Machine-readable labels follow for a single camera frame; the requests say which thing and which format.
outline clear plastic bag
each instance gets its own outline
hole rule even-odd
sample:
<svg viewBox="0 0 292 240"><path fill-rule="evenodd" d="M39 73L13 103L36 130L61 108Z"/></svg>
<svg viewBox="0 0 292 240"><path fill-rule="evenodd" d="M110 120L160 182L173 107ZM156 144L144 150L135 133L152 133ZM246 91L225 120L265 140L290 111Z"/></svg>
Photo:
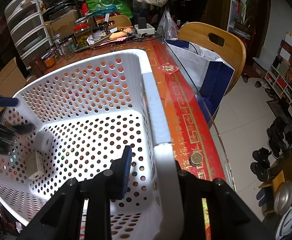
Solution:
<svg viewBox="0 0 292 240"><path fill-rule="evenodd" d="M160 19L157 31L161 36L164 36L166 40L173 40L178 38L179 29L177 27L177 24L171 18L168 8L165 8L165 11Z"/></svg>

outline tile floor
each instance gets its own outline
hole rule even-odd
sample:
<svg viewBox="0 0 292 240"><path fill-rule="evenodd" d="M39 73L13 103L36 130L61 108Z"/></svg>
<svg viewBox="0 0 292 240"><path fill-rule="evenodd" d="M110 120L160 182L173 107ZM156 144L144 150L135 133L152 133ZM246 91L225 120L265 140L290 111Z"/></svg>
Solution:
<svg viewBox="0 0 292 240"><path fill-rule="evenodd" d="M233 89L221 101L215 124L220 133L228 157L237 194L262 221L262 207L258 206L256 195L261 182L250 170L255 162L252 152L261 147L268 148L267 128L275 119L267 101L272 100L264 88L254 86L257 78L244 83L240 77ZM225 157L213 127L210 129L222 163ZM275 161L269 156L270 164Z"/></svg>

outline wooden chair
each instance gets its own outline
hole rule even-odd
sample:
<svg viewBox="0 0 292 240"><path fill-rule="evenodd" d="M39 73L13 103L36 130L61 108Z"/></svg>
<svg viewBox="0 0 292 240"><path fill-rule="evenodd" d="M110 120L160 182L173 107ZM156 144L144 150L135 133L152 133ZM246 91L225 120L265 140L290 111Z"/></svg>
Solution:
<svg viewBox="0 0 292 240"><path fill-rule="evenodd" d="M215 34L223 38L225 40L223 46L213 43L210 40L213 39L211 34ZM222 40L216 36L215 38L217 41ZM246 49L238 37L206 23L191 22L187 23L180 29L178 39L191 41L206 49L210 49L217 53L230 66L232 66L235 72L226 93L228 93L233 88L242 73L246 58Z"/></svg>
<svg viewBox="0 0 292 240"><path fill-rule="evenodd" d="M103 22L105 20L98 20L96 21L97 24ZM114 21L113 25L110 25L109 28L116 28L116 27L129 27L132 25L132 22L126 15L116 15L113 17L109 17L108 23Z"/></svg>

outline perforated basket wall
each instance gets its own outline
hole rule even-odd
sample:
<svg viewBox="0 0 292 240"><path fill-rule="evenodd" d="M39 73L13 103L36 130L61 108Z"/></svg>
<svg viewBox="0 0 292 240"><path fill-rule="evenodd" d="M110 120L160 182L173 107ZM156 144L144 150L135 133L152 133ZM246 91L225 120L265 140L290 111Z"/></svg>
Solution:
<svg viewBox="0 0 292 240"><path fill-rule="evenodd" d="M27 225L66 180L93 178L131 145L127 193L123 200L111 200L113 239L179 239L183 212L176 166L144 51L124 50L73 63L15 97L20 104L7 109L5 120L33 123L36 129L16 138L8 155L0 155L0 201L12 215ZM42 153L45 174L29 180L25 158L35 150L38 131L54 140L50 152Z"/></svg>

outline red jar lid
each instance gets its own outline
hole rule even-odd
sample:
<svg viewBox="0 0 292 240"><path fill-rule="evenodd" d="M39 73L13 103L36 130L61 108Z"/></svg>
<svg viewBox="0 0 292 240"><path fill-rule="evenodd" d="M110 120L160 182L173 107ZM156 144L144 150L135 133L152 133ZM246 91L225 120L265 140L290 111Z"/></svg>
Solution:
<svg viewBox="0 0 292 240"><path fill-rule="evenodd" d="M73 31L78 31L78 30L83 29L83 28L85 28L85 27L88 27L88 23L82 23L82 24L80 24L80 25L75 26L75 27L73 28Z"/></svg>

